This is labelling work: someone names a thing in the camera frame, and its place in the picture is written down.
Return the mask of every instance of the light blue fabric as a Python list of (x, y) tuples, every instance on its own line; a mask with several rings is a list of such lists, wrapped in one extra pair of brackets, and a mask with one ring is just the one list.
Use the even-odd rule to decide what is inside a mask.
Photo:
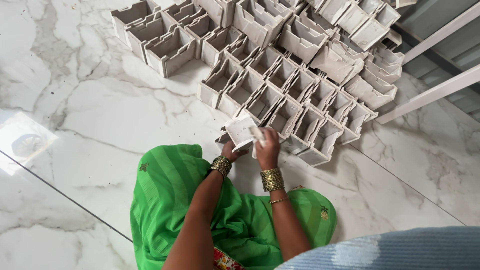
[(369, 235), (302, 253), (276, 270), (480, 270), (480, 227)]

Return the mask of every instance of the bangle stack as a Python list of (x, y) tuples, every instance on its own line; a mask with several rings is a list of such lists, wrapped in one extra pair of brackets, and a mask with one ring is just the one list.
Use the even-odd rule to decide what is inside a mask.
[(285, 188), (282, 173), (279, 168), (261, 171), (260, 175), (262, 176), (264, 191), (274, 191)]
[(216, 157), (212, 161), (212, 164), (210, 165), (210, 170), (219, 171), (223, 175), (223, 178), (225, 178), (228, 175), (231, 168), (232, 168), (232, 163), (226, 157), (223, 157), (223, 156)]

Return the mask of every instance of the marble floor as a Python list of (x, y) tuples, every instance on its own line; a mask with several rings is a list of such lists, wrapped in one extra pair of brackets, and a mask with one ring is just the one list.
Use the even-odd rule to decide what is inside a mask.
[[(165, 79), (114, 37), (109, 11), (133, 2), (0, 0), (9, 22), (0, 24), (0, 265), (8, 269), (27, 268), (27, 258), (40, 269), (134, 269), (139, 158), (179, 143), (201, 145), (206, 160), (219, 154), (213, 140), (228, 117), (196, 99), (209, 68), (193, 60)], [(409, 74), (396, 85), (397, 103), (426, 89)], [(334, 204), (332, 242), (480, 225), (480, 123), (443, 99), (385, 125), (368, 122), (319, 169), (280, 159), (287, 188), (301, 184)], [(265, 195), (259, 170), (242, 157), (231, 179), (240, 192)]]

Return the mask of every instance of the green striped fabric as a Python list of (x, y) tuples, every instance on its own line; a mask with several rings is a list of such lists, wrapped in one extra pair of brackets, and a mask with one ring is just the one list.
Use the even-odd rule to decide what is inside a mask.
[[(139, 171), (147, 162), (146, 171)], [(158, 146), (142, 157), (130, 209), (139, 270), (162, 267), (209, 166), (199, 145)], [(312, 246), (328, 244), (336, 226), (330, 201), (306, 188), (290, 191), (288, 196)], [(248, 270), (270, 270), (283, 262), (268, 200), (268, 196), (239, 194), (225, 178), (213, 214), (215, 247)]]

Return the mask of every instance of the woman's left hand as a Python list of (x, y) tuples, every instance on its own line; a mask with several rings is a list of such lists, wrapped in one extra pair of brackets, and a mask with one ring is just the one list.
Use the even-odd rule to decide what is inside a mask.
[(241, 157), (245, 154), (248, 154), (248, 149), (232, 152), (233, 148), (235, 148), (235, 144), (233, 144), (233, 141), (228, 141), (223, 146), (221, 156), (226, 157), (230, 162), (233, 163), (239, 157)]

